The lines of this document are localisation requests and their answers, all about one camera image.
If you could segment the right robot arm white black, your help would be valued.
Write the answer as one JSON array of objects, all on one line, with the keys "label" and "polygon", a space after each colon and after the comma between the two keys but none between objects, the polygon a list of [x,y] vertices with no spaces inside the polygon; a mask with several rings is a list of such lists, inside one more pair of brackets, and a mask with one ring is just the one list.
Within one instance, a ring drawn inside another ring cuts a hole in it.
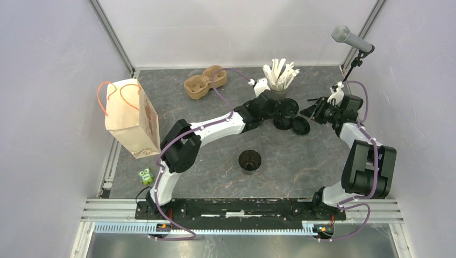
[{"label": "right robot arm white black", "polygon": [[344,96],[340,103],[321,97],[300,111],[319,124],[331,124],[336,135],[350,148],[341,180],[314,193],[310,211],[317,219],[325,219],[332,208],[353,200],[385,199],[390,193],[397,151],[379,143],[357,121],[363,103],[355,95]]}]

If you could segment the grey microphone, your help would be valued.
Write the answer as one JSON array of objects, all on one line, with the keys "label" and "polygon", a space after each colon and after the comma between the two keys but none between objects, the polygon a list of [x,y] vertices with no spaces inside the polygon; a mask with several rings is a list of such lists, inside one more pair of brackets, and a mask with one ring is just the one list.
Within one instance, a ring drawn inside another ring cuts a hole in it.
[{"label": "grey microphone", "polygon": [[374,45],[353,34],[346,26],[335,27],[331,33],[331,37],[338,43],[345,43],[364,53],[372,53],[375,50]]}]

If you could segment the grey straw holder cup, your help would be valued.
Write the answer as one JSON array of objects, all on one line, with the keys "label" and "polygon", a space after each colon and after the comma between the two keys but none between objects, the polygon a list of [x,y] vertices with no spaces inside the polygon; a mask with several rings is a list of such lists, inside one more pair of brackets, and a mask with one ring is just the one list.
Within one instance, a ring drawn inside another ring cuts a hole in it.
[{"label": "grey straw holder cup", "polygon": [[284,90],[271,89],[270,91],[271,91],[272,99],[280,101],[287,97],[288,89],[284,89]]}]

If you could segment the white wrapped straws bundle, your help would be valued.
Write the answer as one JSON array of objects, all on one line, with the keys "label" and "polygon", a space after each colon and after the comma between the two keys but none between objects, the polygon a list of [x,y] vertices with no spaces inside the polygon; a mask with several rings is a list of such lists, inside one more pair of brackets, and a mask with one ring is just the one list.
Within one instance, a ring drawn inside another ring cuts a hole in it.
[{"label": "white wrapped straws bundle", "polygon": [[274,58],[271,65],[263,65],[263,73],[268,81],[268,86],[272,90],[287,90],[294,78],[300,73],[299,69],[295,69],[293,62],[286,62],[285,58]]}]

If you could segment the black microphone tripod stand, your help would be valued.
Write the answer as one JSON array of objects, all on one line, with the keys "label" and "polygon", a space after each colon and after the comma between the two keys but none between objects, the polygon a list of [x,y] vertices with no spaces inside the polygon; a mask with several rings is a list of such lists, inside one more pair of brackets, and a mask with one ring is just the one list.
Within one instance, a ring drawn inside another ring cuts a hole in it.
[{"label": "black microphone tripod stand", "polygon": [[[348,72],[346,73],[344,79],[342,80],[342,82],[344,83],[345,86],[348,86],[348,84],[349,84],[348,78],[351,75],[353,69],[355,67],[360,67],[362,65],[362,63],[363,63],[363,59],[368,54],[369,53],[364,53],[364,52],[358,50],[358,55],[351,62],[350,69],[348,70]],[[319,99],[309,99],[308,101],[315,101],[314,104],[316,104],[316,102],[318,100]],[[358,96],[355,96],[355,95],[350,95],[350,94],[346,95],[345,94],[343,100],[339,103],[339,106],[343,110],[358,111],[362,107],[363,103],[364,103],[364,100],[362,98],[360,98]]]}]

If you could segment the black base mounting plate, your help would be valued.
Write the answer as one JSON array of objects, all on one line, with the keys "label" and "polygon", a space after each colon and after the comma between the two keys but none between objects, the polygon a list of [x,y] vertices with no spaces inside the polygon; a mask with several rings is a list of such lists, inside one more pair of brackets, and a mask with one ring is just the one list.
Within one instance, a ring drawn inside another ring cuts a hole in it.
[{"label": "black base mounting plate", "polygon": [[176,198],[162,211],[190,230],[290,230],[303,221],[344,221],[344,211],[308,198]]}]

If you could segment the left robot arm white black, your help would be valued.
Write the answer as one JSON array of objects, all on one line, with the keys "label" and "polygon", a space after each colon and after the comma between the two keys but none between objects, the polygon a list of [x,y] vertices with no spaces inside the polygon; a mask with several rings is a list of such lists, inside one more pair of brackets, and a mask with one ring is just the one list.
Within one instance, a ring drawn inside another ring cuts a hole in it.
[{"label": "left robot arm white black", "polygon": [[278,94],[265,90],[221,117],[199,123],[178,120],[161,143],[161,153],[156,162],[158,176],[146,195],[149,213],[156,219],[168,214],[168,203],[177,180],[181,173],[193,166],[201,147],[223,137],[258,128],[265,120],[277,115],[279,106]]}]

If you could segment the cardboard two-cup carrier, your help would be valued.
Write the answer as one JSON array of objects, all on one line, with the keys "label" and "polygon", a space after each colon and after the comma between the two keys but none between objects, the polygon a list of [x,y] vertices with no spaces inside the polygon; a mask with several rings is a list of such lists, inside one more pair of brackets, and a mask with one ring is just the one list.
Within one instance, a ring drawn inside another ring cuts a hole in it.
[{"label": "cardboard two-cup carrier", "polygon": [[[199,100],[204,97],[209,90],[212,89],[212,76],[220,69],[222,69],[221,66],[213,65],[205,69],[201,75],[195,75],[188,78],[183,84],[184,90],[188,96],[193,100]],[[219,71],[214,77],[215,88],[225,85],[226,82],[227,72],[224,70]]]}]

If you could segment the small green toy box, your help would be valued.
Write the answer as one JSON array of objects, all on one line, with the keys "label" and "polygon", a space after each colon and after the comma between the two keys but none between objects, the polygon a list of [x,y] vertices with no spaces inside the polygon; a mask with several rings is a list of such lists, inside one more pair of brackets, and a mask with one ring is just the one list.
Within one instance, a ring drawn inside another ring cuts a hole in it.
[{"label": "small green toy box", "polygon": [[149,167],[145,168],[142,171],[139,171],[138,175],[139,175],[140,182],[143,185],[150,185],[154,180],[153,174],[151,173],[151,170]]}]

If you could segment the black coffee cup white lettering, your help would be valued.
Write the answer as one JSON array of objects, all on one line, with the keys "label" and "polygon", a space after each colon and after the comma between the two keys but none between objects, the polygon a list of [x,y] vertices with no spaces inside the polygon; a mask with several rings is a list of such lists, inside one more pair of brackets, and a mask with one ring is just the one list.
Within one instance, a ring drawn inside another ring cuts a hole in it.
[{"label": "black coffee cup white lettering", "polygon": [[275,117],[273,119],[273,124],[277,129],[286,131],[292,128],[292,119]]}]

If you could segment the black plastic cup lid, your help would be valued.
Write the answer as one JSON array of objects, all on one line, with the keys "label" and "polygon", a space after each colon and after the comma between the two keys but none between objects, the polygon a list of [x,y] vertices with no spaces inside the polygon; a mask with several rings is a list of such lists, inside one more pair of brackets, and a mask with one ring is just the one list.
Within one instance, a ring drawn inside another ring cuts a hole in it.
[{"label": "black plastic cup lid", "polygon": [[279,117],[282,119],[292,119],[299,112],[299,105],[294,99],[284,98],[279,100]]}]

